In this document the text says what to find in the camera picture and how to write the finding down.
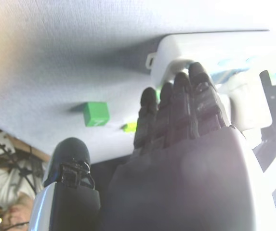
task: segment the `white shirt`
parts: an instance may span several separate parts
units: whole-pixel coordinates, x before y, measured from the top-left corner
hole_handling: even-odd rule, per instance
[[[21,168],[31,169],[31,165],[28,161],[20,161],[19,166]],[[10,173],[4,169],[0,169],[0,206],[3,209],[15,204],[18,200],[19,193],[25,193],[33,200],[35,199],[35,193],[31,186],[24,177],[19,176],[19,170],[13,168]],[[27,178],[34,185],[33,176],[27,175]],[[42,179],[35,177],[36,192],[39,193],[43,189]]]

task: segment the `robotic hand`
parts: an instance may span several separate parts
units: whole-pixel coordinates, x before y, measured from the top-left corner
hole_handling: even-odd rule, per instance
[[[86,146],[61,142],[29,230],[276,230],[261,167],[200,63],[163,86],[158,106],[143,92],[134,148],[100,207]]]

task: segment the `glasses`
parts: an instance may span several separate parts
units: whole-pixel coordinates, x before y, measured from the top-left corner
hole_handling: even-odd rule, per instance
[[[23,229],[25,226],[27,226],[29,224],[29,222],[24,222],[24,223],[18,223],[18,224],[15,224],[15,225],[12,225],[10,227],[7,227],[5,229],[2,229],[2,231],[7,231],[7,230],[10,230],[12,228],[17,228],[19,230]]]

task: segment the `back of robotic hand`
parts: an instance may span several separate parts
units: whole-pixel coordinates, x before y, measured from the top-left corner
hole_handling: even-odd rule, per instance
[[[86,146],[60,143],[29,230],[276,230],[259,163],[200,63],[163,86],[159,105],[143,92],[134,147],[100,208]]]

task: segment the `green cube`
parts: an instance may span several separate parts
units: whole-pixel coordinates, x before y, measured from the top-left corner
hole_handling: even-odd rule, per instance
[[[110,119],[107,103],[88,102],[83,115],[87,127],[104,126]]]

